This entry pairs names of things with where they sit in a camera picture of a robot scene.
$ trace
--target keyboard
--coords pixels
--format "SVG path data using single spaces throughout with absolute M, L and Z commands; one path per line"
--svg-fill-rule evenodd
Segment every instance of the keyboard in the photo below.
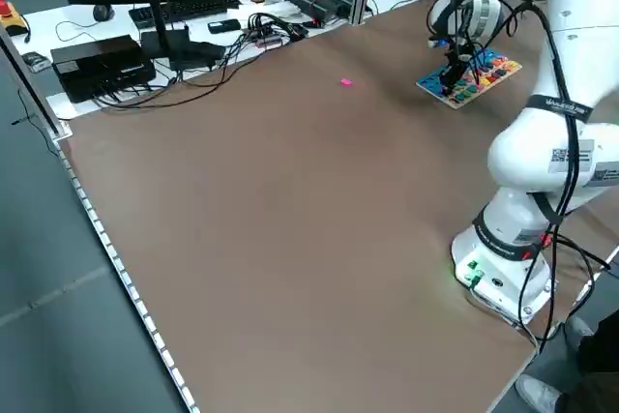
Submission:
M 162 4 L 163 20 L 166 23 L 186 21 L 203 16 L 224 14 L 228 9 L 237 8 L 239 0 L 221 0 L 218 2 L 170 2 Z M 152 28 L 155 26 L 153 13 L 150 7 L 140 7 L 129 10 L 129 16 L 137 29 Z

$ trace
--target shoe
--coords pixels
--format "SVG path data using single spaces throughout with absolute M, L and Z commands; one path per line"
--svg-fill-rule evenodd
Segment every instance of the shoe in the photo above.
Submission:
M 572 316 L 565 323 L 565 336 L 568 346 L 576 352 L 582 338 L 593 336 L 593 330 L 578 316 Z
M 516 391 L 538 413 L 554 413 L 561 393 L 535 377 L 522 374 L 516 381 Z

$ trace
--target computer mouse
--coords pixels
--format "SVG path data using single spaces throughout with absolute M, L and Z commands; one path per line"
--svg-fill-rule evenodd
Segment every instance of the computer mouse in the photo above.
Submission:
M 93 9 L 93 18 L 96 21 L 110 21 L 114 18 L 114 9 L 110 5 L 96 5 Z

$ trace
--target person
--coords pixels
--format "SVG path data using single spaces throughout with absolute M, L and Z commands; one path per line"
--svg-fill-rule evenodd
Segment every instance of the person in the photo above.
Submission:
M 516 390 L 539 413 L 610 413 L 619 411 L 619 310 L 594 332 L 577 316 L 565 324 L 568 346 L 576 352 L 583 378 L 568 393 L 521 375 Z

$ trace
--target white desk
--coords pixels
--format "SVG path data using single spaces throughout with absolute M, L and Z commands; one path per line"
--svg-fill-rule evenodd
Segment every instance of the white desk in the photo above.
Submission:
M 239 32 L 223 33 L 218 35 L 212 35 L 207 28 L 207 24 L 211 21 L 218 21 L 229 18 L 237 18 L 242 24 L 246 23 L 247 18 L 256 12 L 268 12 L 274 15 L 283 17 L 289 21 L 304 21 L 308 20 L 306 16 L 299 13 L 298 9 L 287 2 L 282 0 L 267 0 L 264 4 L 254 4 L 250 0 L 240 0 L 243 5 L 238 10 L 228 10 L 226 14 L 213 15 L 202 17 L 199 19 L 193 19 L 187 21 L 187 25 L 190 27 L 190 38 L 192 41 L 197 42 L 209 42 L 212 44 L 230 45 L 238 38 Z M 385 13 L 392 9 L 395 4 L 399 6 L 405 5 L 411 0 L 368 0 L 368 5 L 375 9 L 378 8 L 378 12 Z M 116 15 L 113 19 L 107 22 L 99 23 L 93 27 L 83 29 L 70 23 L 63 23 L 59 26 L 58 32 L 62 39 L 72 38 L 79 33 L 87 32 L 90 36 L 96 40 L 114 38 L 129 34 L 135 40 L 139 41 L 139 31 L 135 28 L 132 20 L 129 17 L 128 11 L 133 8 L 133 5 L 115 5 L 114 10 Z M 93 24 L 92 6 L 83 5 L 71 5 L 69 7 L 63 7 L 60 9 L 49 10 L 45 12 L 38 12 L 26 16 L 33 29 L 32 39 L 29 44 L 24 42 L 24 37 L 20 36 L 14 39 L 15 46 L 20 54 L 37 51 L 41 55 L 51 58 L 50 51 L 54 48 L 65 47 L 73 44 L 83 44 L 92 42 L 92 39 L 88 35 L 81 35 L 70 42 L 62 42 L 56 36 L 55 26 L 61 21 L 72 21 L 81 25 Z M 418 21 L 419 18 L 411 18 L 411 21 Z M 338 22 L 333 26 L 328 26 L 325 29 L 311 29 L 309 34 L 311 36 L 324 33 L 330 29 L 336 28 L 344 24 L 344 21 Z M 177 28 L 182 27 L 182 23 L 176 23 Z M 255 46 L 246 47 L 238 57 L 239 61 L 251 58 L 255 55 L 262 53 L 262 49 Z M 168 65 L 167 60 L 158 60 L 161 63 Z M 156 63 L 156 68 L 160 73 L 157 73 L 155 79 L 150 84 L 152 85 L 165 85 L 167 79 L 163 76 L 166 74 L 172 76 L 173 73 L 165 66 Z M 186 73 L 187 77 L 194 77 L 205 72 Z M 121 97 L 131 99 L 135 97 L 133 93 L 121 94 Z M 75 116 L 85 114 L 91 111 L 98 110 L 100 107 L 91 101 L 84 103 L 70 103 L 67 95 L 64 93 L 47 97 L 51 107 L 60 118 L 71 119 Z

